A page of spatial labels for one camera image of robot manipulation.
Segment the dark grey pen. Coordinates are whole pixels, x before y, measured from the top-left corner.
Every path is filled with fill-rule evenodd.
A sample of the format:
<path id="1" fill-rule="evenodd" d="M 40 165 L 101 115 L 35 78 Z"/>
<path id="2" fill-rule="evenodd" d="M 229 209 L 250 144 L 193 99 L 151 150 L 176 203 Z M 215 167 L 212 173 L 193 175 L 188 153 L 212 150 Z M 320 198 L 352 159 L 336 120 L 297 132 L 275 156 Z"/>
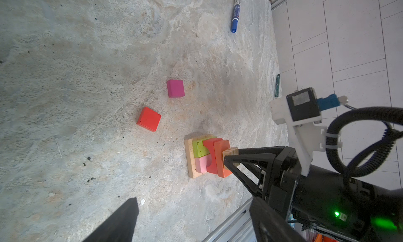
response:
<path id="1" fill-rule="evenodd" d="M 278 98 L 278 97 L 279 97 L 279 94 L 280 94 L 280 81 L 281 81 L 280 74 L 278 74 L 278 75 L 276 76 L 275 98 Z"/>

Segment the orange rectangular block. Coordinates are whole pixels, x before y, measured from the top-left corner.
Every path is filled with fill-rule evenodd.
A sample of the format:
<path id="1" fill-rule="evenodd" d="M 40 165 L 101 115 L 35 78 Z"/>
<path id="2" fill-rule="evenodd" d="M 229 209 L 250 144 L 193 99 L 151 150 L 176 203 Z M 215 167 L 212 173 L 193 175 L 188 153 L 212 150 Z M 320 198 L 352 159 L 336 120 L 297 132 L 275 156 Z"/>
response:
<path id="1" fill-rule="evenodd" d="M 225 168 L 223 152 L 230 148 L 229 140 L 219 140 L 214 143 L 214 152 L 216 158 L 216 166 L 218 176 L 226 178 L 232 174 L 232 172 Z"/>

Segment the pink rectangular block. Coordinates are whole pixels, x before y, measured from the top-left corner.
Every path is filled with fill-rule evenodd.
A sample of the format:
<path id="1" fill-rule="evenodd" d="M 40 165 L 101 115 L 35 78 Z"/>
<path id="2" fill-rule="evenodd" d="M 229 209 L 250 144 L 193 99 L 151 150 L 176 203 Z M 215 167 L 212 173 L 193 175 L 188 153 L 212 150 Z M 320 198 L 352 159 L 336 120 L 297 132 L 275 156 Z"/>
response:
<path id="1" fill-rule="evenodd" d="M 211 165 L 211 163 L 212 163 L 211 154 L 205 155 L 200 158 L 195 158 L 196 171 L 201 174 L 207 173 L 207 168 Z"/>

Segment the aluminium mounting rail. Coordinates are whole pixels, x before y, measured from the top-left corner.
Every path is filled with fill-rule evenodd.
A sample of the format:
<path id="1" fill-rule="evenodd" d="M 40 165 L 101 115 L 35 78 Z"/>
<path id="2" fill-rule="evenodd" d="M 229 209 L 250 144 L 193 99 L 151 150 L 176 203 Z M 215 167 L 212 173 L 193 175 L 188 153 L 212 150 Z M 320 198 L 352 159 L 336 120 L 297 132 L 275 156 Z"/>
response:
<path id="1" fill-rule="evenodd" d="M 249 211 L 252 200 L 253 198 L 247 200 L 203 242 L 256 242 L 257 238 Z"/>

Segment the red square block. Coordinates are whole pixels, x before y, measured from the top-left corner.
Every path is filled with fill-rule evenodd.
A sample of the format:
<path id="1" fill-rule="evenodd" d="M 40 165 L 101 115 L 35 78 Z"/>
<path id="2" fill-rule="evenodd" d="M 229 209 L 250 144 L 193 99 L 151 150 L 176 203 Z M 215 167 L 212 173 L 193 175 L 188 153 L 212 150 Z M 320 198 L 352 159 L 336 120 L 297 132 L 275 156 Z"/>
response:
<path id="1" fill-rule="evenodd" d="M 156 132 L 161 117 L 162 116 L 157 112 L 155 112 L 154 110 L 148 107 L 144 107 L 140 113 L 140 116 L 136 124 L 149 131 Z"/>

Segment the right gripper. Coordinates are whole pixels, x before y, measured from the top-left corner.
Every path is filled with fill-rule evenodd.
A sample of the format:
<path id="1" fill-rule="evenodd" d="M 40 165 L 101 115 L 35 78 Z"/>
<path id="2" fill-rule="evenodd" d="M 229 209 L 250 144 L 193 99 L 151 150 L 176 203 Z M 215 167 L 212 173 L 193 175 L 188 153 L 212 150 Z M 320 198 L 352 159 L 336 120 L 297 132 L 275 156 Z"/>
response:
<path id="1" fill-rule="evenodd" d="M 275 146 L 239 149 L 238 152 L 239 155 L 225 156 L 224 165 L 253 197 L 262 198 L 286 219 L 301 173 L 296 150 Z"/>

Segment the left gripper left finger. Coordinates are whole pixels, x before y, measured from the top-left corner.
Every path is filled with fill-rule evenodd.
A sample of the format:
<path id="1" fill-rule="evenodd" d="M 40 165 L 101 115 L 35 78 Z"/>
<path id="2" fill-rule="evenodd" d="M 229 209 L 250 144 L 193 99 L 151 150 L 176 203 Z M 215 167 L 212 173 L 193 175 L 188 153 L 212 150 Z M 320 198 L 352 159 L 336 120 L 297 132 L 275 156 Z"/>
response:
<path id="1" fill-rule="evenodd" d="M 126 200 L 84 242 L 131 242 L 139 215 L 137 198 Z"/>

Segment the lime green rectangular block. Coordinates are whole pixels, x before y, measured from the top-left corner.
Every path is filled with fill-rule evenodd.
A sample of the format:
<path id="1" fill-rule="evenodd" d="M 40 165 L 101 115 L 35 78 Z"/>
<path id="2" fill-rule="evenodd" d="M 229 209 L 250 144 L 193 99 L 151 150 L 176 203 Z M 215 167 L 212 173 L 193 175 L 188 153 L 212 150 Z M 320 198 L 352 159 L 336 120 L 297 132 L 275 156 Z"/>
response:
<path id="1" fill-rule="evenodd" d="M 206 137 L 199 137 L 192 141 L 193 153 L 194 153 L 195 158 L 201 158 L 201 157 L 204 157 L 204 156 L 210 154 L 209 149 L 203 145 L 203 141 L 209 140 L 212 138 L 216 138 L 216 137 L 209 135 Z"/>

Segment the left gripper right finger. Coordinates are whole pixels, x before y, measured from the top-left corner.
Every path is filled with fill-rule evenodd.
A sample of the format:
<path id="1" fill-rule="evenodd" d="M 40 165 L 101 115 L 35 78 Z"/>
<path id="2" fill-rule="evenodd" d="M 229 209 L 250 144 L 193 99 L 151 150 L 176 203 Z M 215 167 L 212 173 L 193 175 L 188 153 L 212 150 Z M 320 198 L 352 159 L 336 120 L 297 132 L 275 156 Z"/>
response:
<path id="1" fill-rule="evenodd" d="M 258 242 L 305 242 L 264 200 L 253 197 L 249 212 Z"/>

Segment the red arch block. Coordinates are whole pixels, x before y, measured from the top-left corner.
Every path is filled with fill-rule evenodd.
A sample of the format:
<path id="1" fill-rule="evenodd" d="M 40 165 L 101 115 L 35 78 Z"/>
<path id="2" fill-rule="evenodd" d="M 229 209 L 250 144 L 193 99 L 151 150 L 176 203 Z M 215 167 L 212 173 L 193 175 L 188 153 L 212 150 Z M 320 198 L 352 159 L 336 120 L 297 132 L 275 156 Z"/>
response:
<path id="1" fill-rule="evenodd" d="M 207 160 L 207 166 L 206 166 L 208 173 L 218 175 L 214 143 L 221 141 L 221 140 L 222 140 L 222 138 L 211 138 L 211 139 L 207 139 L 207 140 L 203 141 L 204 147 L 207 148 L 208 151 L 210 152 L 209 158 Z"/>

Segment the small ridged natural block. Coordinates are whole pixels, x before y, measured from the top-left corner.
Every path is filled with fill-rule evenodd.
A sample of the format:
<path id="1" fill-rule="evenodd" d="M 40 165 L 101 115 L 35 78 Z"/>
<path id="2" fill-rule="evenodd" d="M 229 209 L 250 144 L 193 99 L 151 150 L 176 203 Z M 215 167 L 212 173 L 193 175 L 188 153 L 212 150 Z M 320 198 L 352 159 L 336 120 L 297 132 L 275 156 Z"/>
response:
<path id="1" fill-rule="evenodd" d="M 239 155 L 239 149 L 236 147 L 231 147 L 226 149 L 225 151 L 222 152 L 222 161 L 225 161 L 225 158 L 227 156 L 237 156 Z"/>

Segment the blue marker pen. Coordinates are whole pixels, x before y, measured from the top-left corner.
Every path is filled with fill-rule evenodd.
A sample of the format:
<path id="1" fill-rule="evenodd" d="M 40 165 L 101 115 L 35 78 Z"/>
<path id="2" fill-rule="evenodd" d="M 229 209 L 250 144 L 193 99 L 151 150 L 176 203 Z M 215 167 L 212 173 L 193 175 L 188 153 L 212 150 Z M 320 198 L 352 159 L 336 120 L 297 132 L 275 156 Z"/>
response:
<path id="1" fill-rule="evenodd" d="M 241 0 L 235 0 L 232 23 L 231 23 L 231 27 L 230 27 L 230 31 L 232 33 L 237 32 L 238 23 L 239 23 L 239 15 L 240 15 L 240 7 L 241 7 Z"/>

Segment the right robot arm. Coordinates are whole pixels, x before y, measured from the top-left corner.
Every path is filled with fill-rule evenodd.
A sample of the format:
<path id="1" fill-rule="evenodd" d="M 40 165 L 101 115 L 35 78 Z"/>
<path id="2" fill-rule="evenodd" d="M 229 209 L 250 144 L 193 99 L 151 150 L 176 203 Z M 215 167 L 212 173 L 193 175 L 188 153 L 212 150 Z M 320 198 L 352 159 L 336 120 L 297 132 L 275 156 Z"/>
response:
<path id="1" fill-rule="evenodd" d="M 303 176 L 294 148 L 240 149 L 224 165 L 252 194 L 249 212 L 260 242 L 301 242 L 300 223 L 340 242 L 400 242 L 403 192 L 313 165 Z"/>

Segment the magenta cube block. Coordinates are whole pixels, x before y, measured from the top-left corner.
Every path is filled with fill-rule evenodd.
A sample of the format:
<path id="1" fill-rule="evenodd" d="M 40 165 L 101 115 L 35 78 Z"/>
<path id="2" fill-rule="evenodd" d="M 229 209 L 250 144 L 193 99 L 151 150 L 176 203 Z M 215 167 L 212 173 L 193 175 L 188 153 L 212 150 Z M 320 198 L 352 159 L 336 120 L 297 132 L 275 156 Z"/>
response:
<path id="1" fill-rule="evenodd" d="M 181 98 L 185 96 L 184 83 L 182 80 L 170 79 L 166 84 L 169 98 Z"/>

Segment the natural wood block 31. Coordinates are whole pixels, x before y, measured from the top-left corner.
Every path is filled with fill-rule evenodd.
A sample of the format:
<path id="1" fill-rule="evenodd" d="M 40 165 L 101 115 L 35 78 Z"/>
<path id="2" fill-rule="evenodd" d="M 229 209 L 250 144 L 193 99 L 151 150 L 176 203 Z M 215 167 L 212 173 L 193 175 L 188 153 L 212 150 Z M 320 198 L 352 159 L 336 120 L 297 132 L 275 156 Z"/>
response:
<path id="1" fill-rule="evenodd" d="M 193 141 L 199 141 L 199 140 L 204 140 L 207 138 L 213 138 L 213 135 L 203 135 L 203 136 L 198 136 L 198 137 L 193 137 L 193 138 L 187 138 L 184 140 L 185 144 L 185 153 L 186 153 L 186 159 L 187 159 L 187 166 L 188 166 L 188 174 L 191 179 L 195 179 L 202 174 L 196 171 L 196 163 L 195 163 L 195 157 L 194 157 L 194 152 L 193 152 Z"/>

